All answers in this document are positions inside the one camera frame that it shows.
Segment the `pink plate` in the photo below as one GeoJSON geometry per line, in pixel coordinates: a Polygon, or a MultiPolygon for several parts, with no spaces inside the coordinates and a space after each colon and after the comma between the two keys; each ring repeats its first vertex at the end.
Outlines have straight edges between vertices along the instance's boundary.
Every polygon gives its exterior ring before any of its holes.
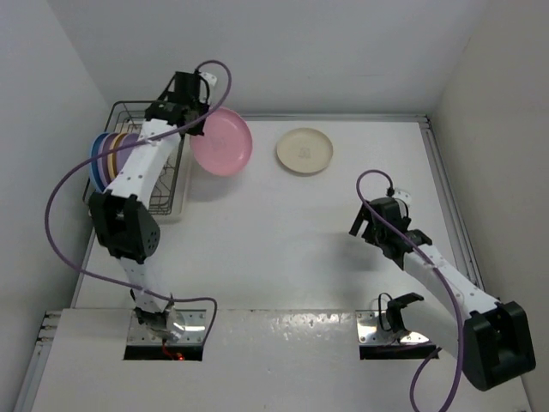
{"type": "Polygon", "coordinates": [[[228,177],[248,164],[253,140],[247,123],[226,107],[207,117],[203,134],[190,138],[190,148],[197,163],[207,172],[228,177]]]}

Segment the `lilac plate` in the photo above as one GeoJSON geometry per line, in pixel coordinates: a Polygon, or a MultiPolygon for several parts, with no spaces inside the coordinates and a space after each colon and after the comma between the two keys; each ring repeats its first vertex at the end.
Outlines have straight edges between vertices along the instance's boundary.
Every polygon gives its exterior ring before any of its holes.
{"type": "MultiPolygon", "coordinates": [[[[132,144],[132,143],[136,142],[138,139],[139,139],[139,134],[138,133],[126,133],[123,136],[123,138],[119,141],[118,146],[122,147],[122,146],[132,144]]],[[[119,151],[117,151],[114,154],[114,159],[115,159],[114,165],[115,165],[116,173],[119,173],[122,170],[122,168],[124,167],[125,162],[129,158],[132,150],[133,150],[133,148],[120,149],[119,151]]]]}
{"type": "MultiPolygon", "coordinates": [[[[115,138],[118,136],[117,132],[111,132],[106,135],[106,137],[103,139],[102,143],[100,144],[100,150],[99,153],[103,154],[111,149],[112,143],[115,140],[115,138]]],[[[98,162],[98,169],[100,174],[100,180],[103,186],[106,188],[110,182],[111,178],[108,172],[108,166],[107,166],[107,160],[108,156],[103,156],[100,159],[97,160],[98,162]]]]}

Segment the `cream plate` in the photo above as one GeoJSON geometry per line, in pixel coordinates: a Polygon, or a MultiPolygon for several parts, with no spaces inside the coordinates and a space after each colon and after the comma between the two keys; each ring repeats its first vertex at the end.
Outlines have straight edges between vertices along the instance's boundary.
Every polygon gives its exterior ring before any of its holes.
{"type": "Polygon", "coordinates": [[[297,128],[279,139],[275,153],[281,165],[289,171],[313,175],[329,166],[334,155],[334,146],[320,130],[297,128]]]}

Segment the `orange plate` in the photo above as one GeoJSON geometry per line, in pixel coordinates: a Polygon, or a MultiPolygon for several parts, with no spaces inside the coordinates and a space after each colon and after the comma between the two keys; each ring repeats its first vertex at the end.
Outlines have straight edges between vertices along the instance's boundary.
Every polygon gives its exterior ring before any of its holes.
{"type": "MultiPolygon", "coordinates": [[[[128,135],[128,133],[118,133],[114,137],[114,139],[112,140],[112,143],[111,143],[109,149],[114,150],[114,149],[118,148],[127,135],[128,135]]],[[[117,154],[115,152],[113,152],[113,153],[111,153],[107,156],[107,169],[108,169],[109,182],[112,182],[118,174],[118,172],[117,172],[117,154]]]]}

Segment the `blue plate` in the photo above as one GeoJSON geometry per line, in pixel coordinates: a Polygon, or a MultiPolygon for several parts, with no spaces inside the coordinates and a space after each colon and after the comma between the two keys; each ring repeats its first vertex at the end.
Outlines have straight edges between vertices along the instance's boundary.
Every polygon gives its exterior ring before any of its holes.
{"type": "MultiPolygon", "coordinates": [[[[90,158],[94,158],[94,156],[99,154],[100,151],[100,144],[105,140],[105,138],[108,136],[108,132],[104,132],[99,134],[95,139],[94,142],[91,145],[90,148],[90,158]]],[[[94,160],[89,163],[89,180],[91,184],[93,185],[94,189],[101,193],[105,187],[100,179],[100,173],[98,169],[98,161],[94,160]]]]}

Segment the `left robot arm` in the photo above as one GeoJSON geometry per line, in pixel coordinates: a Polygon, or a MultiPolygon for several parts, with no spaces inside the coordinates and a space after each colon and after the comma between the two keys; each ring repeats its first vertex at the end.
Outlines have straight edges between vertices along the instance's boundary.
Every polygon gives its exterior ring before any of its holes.
{"type": "Polygon", "coordinates": [[[176,73],[145,111],[139,137],[124,144],[130,153],[124,166],[88,202],[99,243],[127,275],[138,322],[163,337],[175,334],[177,317],[172,298],[161,297],[158,279],[147,270],[146,261],[160,243],[149,202],[164,165],[184,138],[183,126],[202,130],[198,118],[209,110],[209,92],[199,71],[176,73]]]}

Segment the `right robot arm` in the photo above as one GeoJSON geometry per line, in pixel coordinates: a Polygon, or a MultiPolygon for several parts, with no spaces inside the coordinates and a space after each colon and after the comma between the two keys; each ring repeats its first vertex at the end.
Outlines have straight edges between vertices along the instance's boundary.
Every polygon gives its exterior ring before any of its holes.
{"type": "Polygon", "coordinates": [[[411,292],[387,304],[385,325],[394,333],[417,331],[457,362],[468,382],[488,391],[536,367],[528,317],[516,302],[503,303],[469,281],[431,239],[410,229],[407,205],[382,197],[365,201],[349,231],[379,248],[442,305],[411,292]]]}

